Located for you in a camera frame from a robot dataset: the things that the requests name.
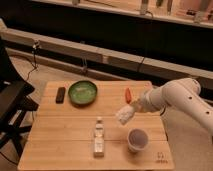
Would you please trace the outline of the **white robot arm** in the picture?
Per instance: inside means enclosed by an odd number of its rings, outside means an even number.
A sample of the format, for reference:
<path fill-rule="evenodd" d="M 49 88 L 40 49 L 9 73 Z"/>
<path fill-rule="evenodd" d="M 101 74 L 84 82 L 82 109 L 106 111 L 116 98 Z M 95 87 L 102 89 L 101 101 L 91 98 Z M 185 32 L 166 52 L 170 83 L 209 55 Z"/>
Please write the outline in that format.
<path fill-rule="evenodd" d="M 130 105 L 135 112 L 155 112 L 169 106 L 188 114 L 213 136 L 213 107 L 200 96 L 201 86 L 192 78 L 176 79 L 143 92 Z"/>

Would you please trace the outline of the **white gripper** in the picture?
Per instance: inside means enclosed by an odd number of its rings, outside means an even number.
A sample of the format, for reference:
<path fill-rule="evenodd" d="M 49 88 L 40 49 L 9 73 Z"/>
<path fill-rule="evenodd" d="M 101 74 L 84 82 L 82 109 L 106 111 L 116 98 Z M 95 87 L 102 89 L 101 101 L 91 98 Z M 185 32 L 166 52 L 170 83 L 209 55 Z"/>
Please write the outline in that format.
<path fill-rule="evenodd" d="M 149 102 L 146 98 L 138 98 L 137 100 L 134 100 L 130 106 L 134 112 L 147 113 L 150 111 Z"/>

